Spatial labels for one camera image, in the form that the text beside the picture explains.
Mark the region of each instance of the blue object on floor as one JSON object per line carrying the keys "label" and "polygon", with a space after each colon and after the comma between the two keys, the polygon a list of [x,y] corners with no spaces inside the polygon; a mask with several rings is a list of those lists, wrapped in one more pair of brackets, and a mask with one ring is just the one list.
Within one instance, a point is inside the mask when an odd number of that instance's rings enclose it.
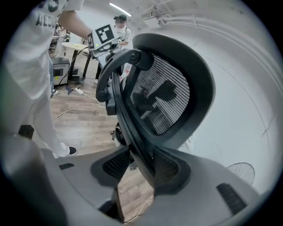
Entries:
{"label": "blue object on floor", "polygon": [[72,92],[72,87],[66,86],[65,89],[68,91],[68,95]]}

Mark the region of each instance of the black cap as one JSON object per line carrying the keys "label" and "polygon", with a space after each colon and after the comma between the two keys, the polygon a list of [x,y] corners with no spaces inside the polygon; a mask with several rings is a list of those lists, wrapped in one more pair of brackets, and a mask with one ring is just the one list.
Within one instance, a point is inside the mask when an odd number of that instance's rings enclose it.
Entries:
{"label": "black cap", "polygon": [[119,16],[116,16],[113,18],[114,20],[122,20],[122,21],[127,21],[127,17],[124,14],[121,14]]}

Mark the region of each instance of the shoe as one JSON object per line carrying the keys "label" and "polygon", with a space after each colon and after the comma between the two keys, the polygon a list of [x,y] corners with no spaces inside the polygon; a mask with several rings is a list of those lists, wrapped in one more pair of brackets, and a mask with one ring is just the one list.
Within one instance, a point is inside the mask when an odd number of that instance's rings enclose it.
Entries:
{"label": "shoe", "polygon": [[78,150],[75,147],[69,147],[70,154],[69,155],[76,155],[78,153]]}
{"label": "shoe", "polygon": [[54,90],[54,89],[53,89],[53,90],[51,91],[51,93],[52,93],[53,95],[57,95],[59,92],[58,92],[57,90]]}

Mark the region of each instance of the black shoe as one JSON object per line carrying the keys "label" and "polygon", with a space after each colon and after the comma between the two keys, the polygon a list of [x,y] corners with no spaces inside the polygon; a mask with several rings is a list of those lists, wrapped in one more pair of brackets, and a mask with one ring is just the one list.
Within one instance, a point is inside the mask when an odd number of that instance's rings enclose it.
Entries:
{"label": "black shoe", "polygon": [[75,155],[78,153],[78,150],[75,147],[69,147],[70,154],[69,155]]}

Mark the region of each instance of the mesh backrest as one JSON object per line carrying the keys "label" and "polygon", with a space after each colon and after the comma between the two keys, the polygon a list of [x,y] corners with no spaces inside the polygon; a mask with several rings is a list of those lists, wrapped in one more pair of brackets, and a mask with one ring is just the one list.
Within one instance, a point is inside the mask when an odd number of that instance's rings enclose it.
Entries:
{"label": "mesh backrest", "polygon": [[139,74],[130,95],[130,102],[140,119],[158,135],[174,125],[189,99],[190,88],[186,78],[156,55],[152,67]]}

